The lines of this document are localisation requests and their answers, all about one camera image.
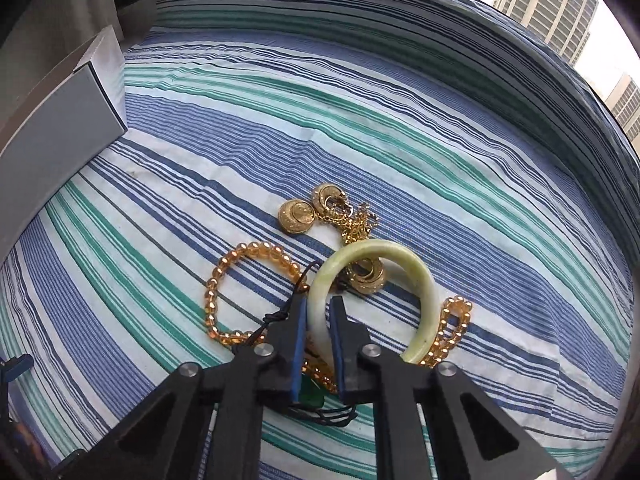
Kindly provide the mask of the pale green jade bangle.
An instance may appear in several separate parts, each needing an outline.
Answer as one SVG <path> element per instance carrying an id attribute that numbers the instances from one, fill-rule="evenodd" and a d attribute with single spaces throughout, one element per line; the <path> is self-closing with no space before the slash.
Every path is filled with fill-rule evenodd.
<path id="1" fill-rule="evenodd" d="M 334 362 L 329 327 L 326 324 L 326 298 L 334 278 L 345 266 L 372 257 L 388 259 L 398 264 L 408 275 L 420 299 L 420 323 L 401 357 L 408 363 L 418 364 L 430 351 L 439 330 L 440 307 L 436 284 L 431 271 L 417 254 L 390 240 L 360 240 L 346 245 L 320 266 L 307 296 L 307 330 L 310 340 L 330 370 L 334 370 Z"/>

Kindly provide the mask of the grey bed side panel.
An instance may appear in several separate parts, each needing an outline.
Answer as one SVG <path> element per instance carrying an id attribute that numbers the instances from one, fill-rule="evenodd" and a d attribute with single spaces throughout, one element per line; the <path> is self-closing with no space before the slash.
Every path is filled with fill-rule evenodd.
<path id="1" fill-rule="evenodd" d="M 29 92 L 1 129 L 1 258 L 76 172 L 128 129 L 125 59 L 111 25 Z"/>

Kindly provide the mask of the striped blue green bedsheet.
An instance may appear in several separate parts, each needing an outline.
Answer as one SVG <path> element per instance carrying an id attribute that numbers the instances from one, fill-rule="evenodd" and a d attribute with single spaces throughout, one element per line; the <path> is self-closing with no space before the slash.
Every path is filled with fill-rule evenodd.
<path id="1" fill-rule="evenodd" d="M 570 66 L 476 0 L 157 0 L 127 131 L 1 266 L 18 446 L 97 444 L 184 361 L 231 352 L 337 229 L 280 227 L 320 183 L 378 216 L 440 298 L 451 359 L 577 479 L 608 471 L 638 301 L 639 159 Z"/>

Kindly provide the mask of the high-rise building outside window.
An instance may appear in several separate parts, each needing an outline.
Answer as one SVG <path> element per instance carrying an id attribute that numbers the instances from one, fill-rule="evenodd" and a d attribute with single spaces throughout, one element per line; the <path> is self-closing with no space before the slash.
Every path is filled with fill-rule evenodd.
<path id="1" fill-rule="evenodd" d="M 575 65 L 590 37 L 598 0 L 494 0 L 494 8 Z"/>

